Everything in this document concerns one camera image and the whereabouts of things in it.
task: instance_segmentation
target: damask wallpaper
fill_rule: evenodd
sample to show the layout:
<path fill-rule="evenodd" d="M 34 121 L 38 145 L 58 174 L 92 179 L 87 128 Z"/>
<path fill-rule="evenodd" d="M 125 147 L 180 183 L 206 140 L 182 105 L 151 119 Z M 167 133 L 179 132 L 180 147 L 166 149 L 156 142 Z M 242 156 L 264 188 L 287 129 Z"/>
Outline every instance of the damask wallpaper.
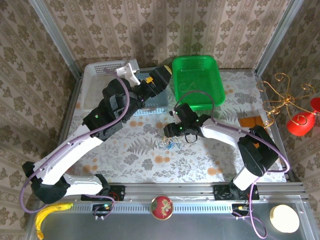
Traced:
<path fill-rule="evenodd" d="M 255 68 L 289 0 L 45 0 L 78 66 L 137 58 L 139 66 L 212 55 Z"/>
<path fill-rule="evenodd" d="M 24 236 L 21 165 L 57 145 L 74 79 L 27 0 L 0 0 L 0 240 Z M 27 189 L 24 202 L 31 193 Z"/>
<path fill-rule="evenodd" d="M 273 55 L 262 75 L 263 80 L 270 81 L 277 90 L 285 91 L 285 84 L 277 84 L 274 74 L 283 72 L 291 76 L 291 92 L 294 96 L 302 96 L 302 83 L 314 86 L 320 97 L 320 1 L 305 0 L 290 28 Z M 269 92 L 270 100 L 277 96 Z M 304 98 L 295 103 L 311 110 L 311 98 Z M 292 108 L 291 114 L 299 110 Z M 292 168 L 309 196 L 311 207 L 320 226 L 320 118 L 317 117 L 315 127 L 305 136 L 297 137 L 287 131 L 289 117 L 285 111 L 276 115 L 280 135 Z"/>

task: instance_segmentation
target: gold wire ornament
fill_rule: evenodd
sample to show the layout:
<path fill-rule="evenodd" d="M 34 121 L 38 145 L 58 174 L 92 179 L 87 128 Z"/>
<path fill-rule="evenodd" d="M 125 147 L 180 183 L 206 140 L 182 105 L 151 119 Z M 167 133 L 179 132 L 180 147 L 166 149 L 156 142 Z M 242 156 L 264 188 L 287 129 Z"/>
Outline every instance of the gold wire ornament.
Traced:
<path fill-rule="evenodd" d="M 289 87 L 290 87 L 290 82 L 291 82 L 291 78 L 283 73 L 283 72 L 277 72 L 275 75 L 274 75 L 275 79 L 278 81 L 278 82 L 281 82 L 281 81 L 287 81 L 287 87 L 286 87 L 286 92 L 284 93 L 279 93 L 269 82 L 267 81 L 259 81 L 257 82 L 256 84 L 256 88 L 260 91 L 260 92 L 266 92 L 267 88 L 265 87 L 264 84 L 266 84 L 267 86 L 269 86 L 278 96 L 279 96 L 279 100 L 277 101 L 264 101 L 262 103 L 262 108 L 263 110 L 266 111 L 267 113 L 267 117 L 268 117 L 268 120 L 265 121 L 264 125 L 265 127 L 264 128 L 267 128 L 267 127 L 270 127 L 274 122 L 275 122 L 275 118 L 272 116 L 272 115 L 277 115 L 280 113 L 280 109 L 282 107 L 285 106 L 286 108 L 286 111 L 291 119 L 292 122 L 294 122 L 296 125 L 305 125 L 307 124 L 307 118 L 302 115 L 302 114 L 299 114 L 297 116 L 297 120 L 299 121 L 299 119 L 303 118 L 304 119 L 304 123 L 297 123 L 296 121 L 293 120 L 291 114 L 290 114 L 290 111 L 289 111 L 289 106 L 294 106 L 304 112 L 307 112 L 307 113 L 310 113 L 310 114 L 313 114 L 313 115 L 318 115 L 316 112 L 311 112 L 311 111 L 308 111 L 300 106 L 297 106 L 295 104 L 295 101 L 298 100 L 298 99 L 303 99 L 305 97 L 309 97 L 313 94 L 315 94 L 316 90 L 315 88 L 308 84 L 308 83 L 303 83 L 301 84 L 301 88 L 307 93 L 306 95 L 303 95 L 303 96 L 299 96 L 299 97 L 294 97 L 292 96 L 290 93 L 289 93 Z"/>

